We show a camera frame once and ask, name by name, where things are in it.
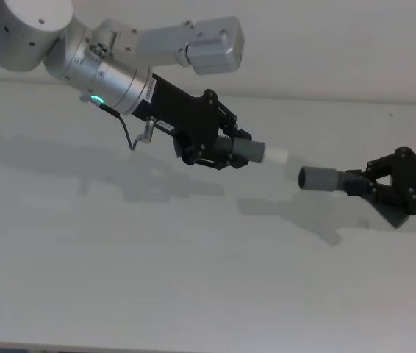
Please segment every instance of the white cylinder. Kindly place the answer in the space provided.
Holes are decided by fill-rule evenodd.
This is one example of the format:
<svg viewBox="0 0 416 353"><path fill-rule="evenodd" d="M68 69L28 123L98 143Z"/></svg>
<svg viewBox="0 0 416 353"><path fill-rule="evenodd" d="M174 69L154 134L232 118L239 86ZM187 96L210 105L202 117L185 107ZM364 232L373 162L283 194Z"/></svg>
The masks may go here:
<svg viewBox="0 0 416 353"><path fill-rule="evenodd" d="M36 68L72 17L71 0L0 0L0 66Z"/></svg>

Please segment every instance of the black end effector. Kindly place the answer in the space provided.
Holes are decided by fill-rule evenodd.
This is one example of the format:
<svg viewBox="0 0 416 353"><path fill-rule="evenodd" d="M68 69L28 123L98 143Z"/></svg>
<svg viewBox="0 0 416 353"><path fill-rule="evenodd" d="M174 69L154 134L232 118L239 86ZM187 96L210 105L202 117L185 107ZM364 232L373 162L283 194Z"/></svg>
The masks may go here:
<svg viewBox="0 0 416 353"><path fill-rule="evenodd" d="M391 185L378 182L385 176L391 176ZM368 162L364 171L303 167L298 183L302 190L340 190L360 196L395 227L405 216L416 215L416 154L409 147Z"/></svg>
<svg viewBox="0 0 416 353"><path fill-rule="evenodd" d="M133 115L141 120L156 118L156 127L173 137L177 157L188 165L223 169L242 168L262 162L265 144L252 141L238 129L237 116L218 101L212 90L193 97L163 78L156 84L151 101L142 101Z"/></svg>

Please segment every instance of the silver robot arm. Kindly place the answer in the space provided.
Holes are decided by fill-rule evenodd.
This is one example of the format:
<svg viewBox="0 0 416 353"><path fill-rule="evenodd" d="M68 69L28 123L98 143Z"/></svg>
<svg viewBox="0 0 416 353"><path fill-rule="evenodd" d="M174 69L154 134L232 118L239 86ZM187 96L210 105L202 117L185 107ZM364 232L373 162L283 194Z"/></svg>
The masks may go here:
<svg viewBox="0 0 416 353"><path fill-rule="evenodd" d="M237 117L215 92L192 97L152 68L179 64L197 74L235 71L243 49L235 17L145 31L109 19L89 29L73 16L71 0L0 0L1 67L30 71L43 61L53 77L82 92L82 101L122 123L120 114L145 121L137 141L150 142L154 128L172 136L177 155L189 165L241 168L260 162L265 145L237 128Z"/></svg>

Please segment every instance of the black cable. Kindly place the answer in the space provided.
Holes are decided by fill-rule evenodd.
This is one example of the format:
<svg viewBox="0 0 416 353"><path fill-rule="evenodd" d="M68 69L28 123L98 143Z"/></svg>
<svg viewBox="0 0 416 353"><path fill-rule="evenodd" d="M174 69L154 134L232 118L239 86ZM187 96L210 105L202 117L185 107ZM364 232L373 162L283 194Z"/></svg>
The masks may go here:
<svg viewBox="0 0 416 353"><path fill-rule="evenodd" d="M135 140L135 142L132 143L132 139L129 137L129 133L128 133L128 129L126 128L125 121L122 119L120 113L117 110L112 109L108 105L105 105L103 103L100 103L98 107L102 109L103 111L109 113L110 115L113 115L115 118L117 118L121 122L121 126L123 127L123 130L125 130L126 140L128 141L129 149L131 151L134 151L136 149L137 140Z"/></svg>

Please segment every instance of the robotic arm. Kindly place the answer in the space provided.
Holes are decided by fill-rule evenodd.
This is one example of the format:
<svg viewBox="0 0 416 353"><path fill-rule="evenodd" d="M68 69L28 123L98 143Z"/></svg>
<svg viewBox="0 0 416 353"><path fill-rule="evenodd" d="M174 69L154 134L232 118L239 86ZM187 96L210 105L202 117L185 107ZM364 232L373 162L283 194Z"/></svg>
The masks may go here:
<svg viewBox="0 0 416 353"><path fill-rule="evenodd" d="M0 0L1 67L30 71L43 61L53 77L82 92L82 101L120 120L132 114L145 121L144 132L129 141L131 149L151 142L157 128L173 138L188 165L260 163L265 144L238 129L237 117L215 92L192 97L152 67L192 66L199 75L235 71L243 47L235 17L147 31L109 19L92 30L73 16L71 0Z"/></svg>

